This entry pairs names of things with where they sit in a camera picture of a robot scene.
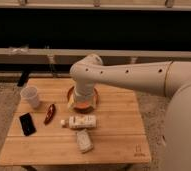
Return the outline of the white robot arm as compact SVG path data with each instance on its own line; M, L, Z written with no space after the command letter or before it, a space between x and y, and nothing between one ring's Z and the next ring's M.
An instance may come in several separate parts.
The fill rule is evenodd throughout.
M90 54L72 65L70 75L76 101L91 98L97 83L169 97L161 171L191 171L191 62L105 66Z

